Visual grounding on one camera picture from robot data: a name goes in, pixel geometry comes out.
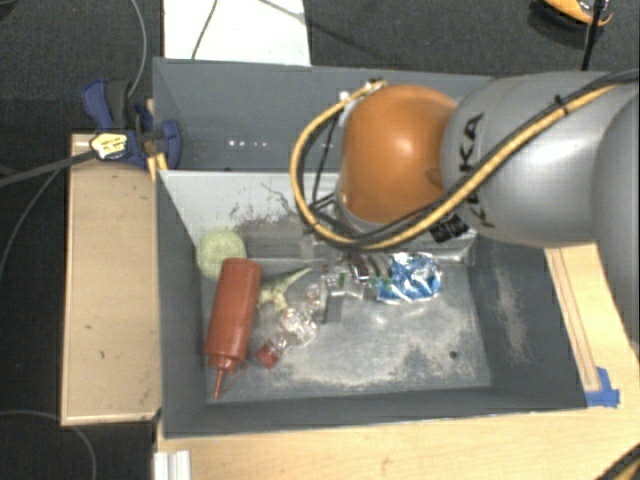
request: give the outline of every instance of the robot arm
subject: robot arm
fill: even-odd
[[[416,108],[424,108],[426,96],[416,93],[416,101],[408,98],[402,105],[389,97],[385,103],[383,96],[392,90],[382,83],[363,88],[310,123],[294,146],[293,192],[303,221],[316,235],[342,249],[393,250],[455,211],[494,240],[533,247],[595,241],[618,308],[637,342],[637,245],[632,244],[638,236],[633,208],[638,189],[638,72],[496,80],[455,110],[445,99],[432,98],[433,108],[422,113],[422,122],[415,114]],[[393,106],[384,119],[389,126],[363,126],[381,114],[380,109],[367,110],[367,100],[374,101],[372,92],[382,101],[380,109]],[[335,218],[341,225],[335,226],[304,198],[304,157],[317,128],[340,114],[349,100],[361,98],[346,120],[334,194]],[[433,124],[443,119],[446,126]],[[407,127],[413,127],[413,138]],[[369,155],[367,161],[358,158],[363,152]],[[376,165],[385,166],[387,174],[377,176]],[[401,182],[393,173],[402,174]],[[407,196],[416,187],[424,200]],[[398,203],[397,211],[389,209],[389,201]],[[379,207],[385,212],[369,211]]]

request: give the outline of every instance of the blue tape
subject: blue tape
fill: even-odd
[[[609,380],[609,374],[604,368],[596,366],[598,371],[598,377],[600,377],[600,385],[602,389],[600,391],[587,391],[584,395],[587,399],[587,405],[589,407],[612,407],[616,408],[620,405],[620,390],[613,389],[611,387],[611,381]]]

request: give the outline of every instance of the kuka logo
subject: kuka logo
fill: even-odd
[[[465,144],[460,145],[460,160],[462,163],[458,166],[458,169],[463,174],[472,171],[474,168],[474,165],[470,163],[469,160],[473,155],[473,148],[475,147],[476,128],[483,116],[484,114],[478,114],[477,116],[472,117],[467,121],[467,124],[464,127],[464,136],[468,139],[470,144],[465,142]],[[486,228],[495,228],[495,225],[489,222],[487,212],[482,208],[477,192],[471,193],[469,197],[467,197],[466,202],[469,204],[469,211],[475,215],[478,220],[480,220],[480,224],[482,224],[482,226]]]

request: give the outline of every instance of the gray bin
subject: gray bin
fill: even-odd
[[[308,347],[292,350],[271,371],[251,359],[275,325],[273,314],[259,309],[247,373],[213,399],[215,372],[202,350],[216,287],[196,266],[195,244],[208,228],[233,227],[266,276],[319,267],[322,260],[300,247],[303,229],[284,172],[288,153],[340,91],[372,77],[428,85],[454,98],[487,80],[155,61],[156,117],[177,119],[185,139],[182,170],[162,172],[157,190],[167,437],[585,407],[544,253],[481,238],[465,261],[442,263],[436,299],[411,308],[349,301],[341,322],[322,326]],[[330,173],[321,190],[334,180]],[[292,297],[304,282],[292,287]]]

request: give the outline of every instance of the bin floor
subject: bin floor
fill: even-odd
[[[291,270],[292,260],[265,262],[265,277]],[[272,304],[258,307],[246,373],[219,400],[213,399],[216,371],[208,371],[210,403],[313,398],[409,390],[489,386],[481,329],[461,263],[442,264],[442,291],[423,303],[385,305],[345,299],[340,322],[319,325],[306,347],[291,348],[267,370],[254,358],[277,330]],[[320,276],[307,274],[287,292],[291,304]],[[215,282],[202,278],[206,330]]]

